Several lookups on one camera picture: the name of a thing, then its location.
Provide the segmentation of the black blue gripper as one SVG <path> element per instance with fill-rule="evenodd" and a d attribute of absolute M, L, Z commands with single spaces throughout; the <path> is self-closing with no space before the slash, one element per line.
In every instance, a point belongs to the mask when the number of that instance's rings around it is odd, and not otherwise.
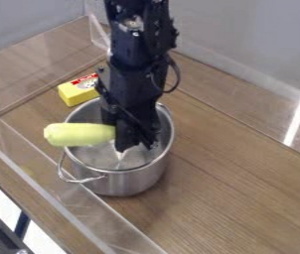
<path fill-rule="evenodd" d="M 115 125 L 118 152 L 139 144 L 150 150 L 161 132 L 155 103 L 165 92 L 171 25 L 112 23 L 110 39 L 106 70 L 98 73 L 102 123 Z"/>

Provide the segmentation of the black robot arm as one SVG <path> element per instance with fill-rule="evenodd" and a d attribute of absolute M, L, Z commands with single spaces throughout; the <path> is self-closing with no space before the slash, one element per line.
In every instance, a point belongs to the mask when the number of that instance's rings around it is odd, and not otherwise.
<path fill-rule="evenodd" d="M 100 115 L 115 127 L 114 147 L 151 148 L 158 142 L 161 121 L 157 101 L 169 70 L 178 67 L 169 55 L 177 47 L 178 30 L 169 0 L 103 0 L 110 25 L 106 68 L 98 72 Z"/>

